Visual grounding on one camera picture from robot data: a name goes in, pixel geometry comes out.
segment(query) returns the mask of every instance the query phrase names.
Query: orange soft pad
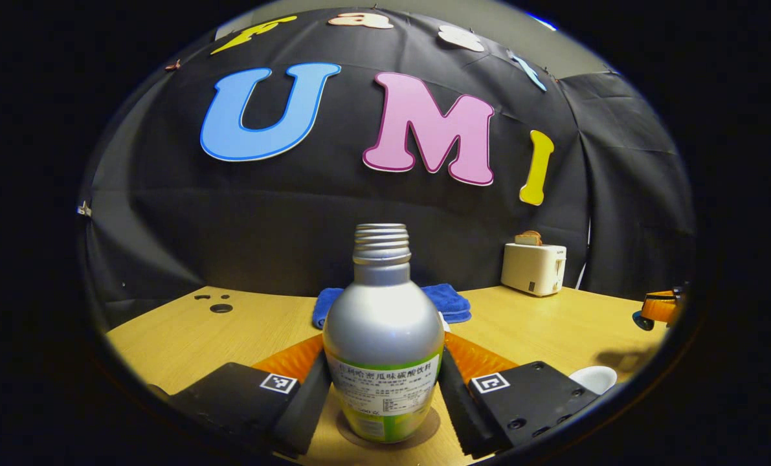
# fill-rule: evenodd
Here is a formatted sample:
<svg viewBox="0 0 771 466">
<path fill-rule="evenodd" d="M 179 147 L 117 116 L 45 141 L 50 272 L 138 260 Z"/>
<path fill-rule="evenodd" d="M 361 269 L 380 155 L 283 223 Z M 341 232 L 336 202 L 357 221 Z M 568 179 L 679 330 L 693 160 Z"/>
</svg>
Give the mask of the orange soft pad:
<svg viewBox="0 0 771 466">
<path fill-rule="evenodd" d="M 445 347 L 451 353 L 463 383 L 468 384 L 472 377 L 506 371 L 517 368 L 519 364 L 507 360 L 492 351 L 480 347 L 463 337 L 457 337 L 454 333 L 445 333 Z"/>
<path fill-rule="evenodd" d="M 290 348 L 276 352 L 273 356 L 254 364 L 252 367 L 264 372 L 296 377 L 299 383 L 305 383 L 313 362 L 322 351 L 322 334 L 303 340 Z"/>
</svg>

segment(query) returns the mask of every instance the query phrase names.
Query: green label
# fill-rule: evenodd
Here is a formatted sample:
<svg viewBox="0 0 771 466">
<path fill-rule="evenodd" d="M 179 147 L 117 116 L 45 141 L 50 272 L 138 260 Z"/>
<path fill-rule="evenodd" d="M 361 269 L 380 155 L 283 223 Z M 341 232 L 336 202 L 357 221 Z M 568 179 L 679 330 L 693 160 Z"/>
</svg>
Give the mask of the green label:
<svg viewBox="0 0 771 466">
<path fill-rule="evenodd" d="M 358 436 L 393 443 L 423 424 L 440 371 L 441 350 L 404 366 L 363 366 L 326 356 L 342 411 Z"/>
</svg>

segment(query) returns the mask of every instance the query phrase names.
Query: foam letter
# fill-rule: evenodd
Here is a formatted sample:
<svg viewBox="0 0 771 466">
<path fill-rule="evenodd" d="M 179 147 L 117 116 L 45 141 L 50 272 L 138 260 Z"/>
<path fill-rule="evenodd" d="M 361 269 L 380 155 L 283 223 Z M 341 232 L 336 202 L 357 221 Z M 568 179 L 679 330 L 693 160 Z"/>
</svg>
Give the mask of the foam letter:
<svg viewBox="0 0 771 466">
<path fill-rule="evenodd" d="M 279 23 L 287 23 L 287 21 L 293 21 L 294 19 L 296 19 L 296 17 L 284 17 L 281 19 L 274 19 L 273 21 L 268 21 L 267 23 L 259 24 L 258 26 L 248 27 L 247 29 L 242 30 L 241 34 L 238 34 L 237 36 L 235 36 L 235 38 L 233 38 L 232 41 L 229 41 L 226 44 L 222 45 L 222 47 L 219 47 L 216 50 L 211 51 L 210 55 L 214 55 L 216 53 L 219 53 L 222 50 L 235 47 L 235 45 L 244 44 L 244 42 L 252 39 L 253 35 L 263 34 L 264 32 L 267 32 L 268 30 L 273 29 L 273 27 L 278 26 Z"/>
<path fill-rule="evenodd" d="M 215 159 L 228 162 L 267 159 L 290 150 L 311 131 L 325 81 L 340 71 L 333 63 L 287 68 L 296 78 L 287 108 L 278 123 L 265 129 L 248 129 L 241 121 L 252 90 L 270 76 L 270 70 L 255 68 L 223 77 L 201 126 L 201 147 Z"/>
<path fill-rule="evenodd" d="M 374 13 L 341 13 L 328 21 L 334 26 L 365 26 L 374 29 L 391 29 L 393 24 L 388 22 L 388 17 L 375 15 Z"/>
<path fill-rule="evenodd" d="M 526 178 L 526 184 L 520 189 L 519 197 L 524 203 L 540 206 L 543 203 L 543 183 L 546 180 L 549 154 L 555 150 L 555 144 L 547 135 L 534 129 L 530 132 L 530 138 L 534 144 L 532 165 L 530 166 L 530 174 Z"/>
<path fill-rule="evenodd" d="M 468 32 L 468 30 L 462 30 L 459 27 L 445 25 L 440 26 L 438 36 L 450 44 L 459 45 L 460 47 L 469 50 L 486 50 L 486 48 L 483 47 L 483 44 L 480 43 L 480 38 L 478 38 L 478 36 Z"/>
<path fill-rule="evenodd" d="M 546 86 L 543 85 L 542 82 L 538 79 L 538 73 L 532 69 L 531 66 L 528 65 L 522 58 L 512 55 L 512 60 L 517 61 L 518 65 L 520 65 L 521 68 L 524 69 L 526 72 L 526 76 L 530 77 L 530 80 L 532 80 L 533 83 L 535 83 L 536 86 L 541 88 L 543 92 L 546 92 Z"/>
<path fill-rule="evenodd" d="M 408 151 L 408 127 L 429 172 L 436 173 L 451 146 L 460 139 L 454 162 L 448 166 L 451 177 L 460 182 L 487 186 L 495 175 L 489 169 L 489 119 L 491 105 L 471 95 L 460 95 L 445 116 L 436 105 L 429 88 L 407 74 L 383 72 L 375 78 L 385 88 L 385 108 L 377 144 L 363 153 L 370 168 L 383 172 L 406 172 L 414 167 Z"/>
</svg>

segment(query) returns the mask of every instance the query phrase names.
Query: blue towel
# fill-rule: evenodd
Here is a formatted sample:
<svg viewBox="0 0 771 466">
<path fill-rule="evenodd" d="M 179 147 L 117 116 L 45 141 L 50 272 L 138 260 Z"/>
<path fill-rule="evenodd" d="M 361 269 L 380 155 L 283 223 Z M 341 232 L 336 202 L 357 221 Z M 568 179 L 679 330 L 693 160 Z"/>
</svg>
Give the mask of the blue towel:
<svg viewBox="0 0 771 466">
<path fill-rule="evenodd" d="M 425 286 L 421 289 L 429 296 L 432 303 L 442 313 L 442 318 L 448 324 L 465 322 L 471 318 L 471 304 L 468 299 L 457 294 L 450 284 L 440 283 L 433 286 Z M 343 291 L 344 289 L 341 288 L 325 288 L 322 290 L 313 309 L 314 327 L 321 329 L 325 326 L 325 317 L 328 315 L 328 310 L 331 309 L 331 304 L 336 301 L 336 298 Z"/>
</svg>

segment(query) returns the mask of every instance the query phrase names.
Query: screw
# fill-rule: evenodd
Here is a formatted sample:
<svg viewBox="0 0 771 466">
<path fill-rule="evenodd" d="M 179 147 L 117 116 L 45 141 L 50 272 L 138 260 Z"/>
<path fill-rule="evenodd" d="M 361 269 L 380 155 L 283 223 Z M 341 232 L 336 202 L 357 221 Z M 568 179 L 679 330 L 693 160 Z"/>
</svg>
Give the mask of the screw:
<svg viewBox="0 0 771 466">
<path fill-rule="evenodd" d="M 525 419 L 512 419 L 512 421 L 509 422 L 509 424 L 506 425 L 507 428 L 510 428 L 510 430 L 518 430 L 518 428 L 523 427 L 526 425 Z"/>
</svg>

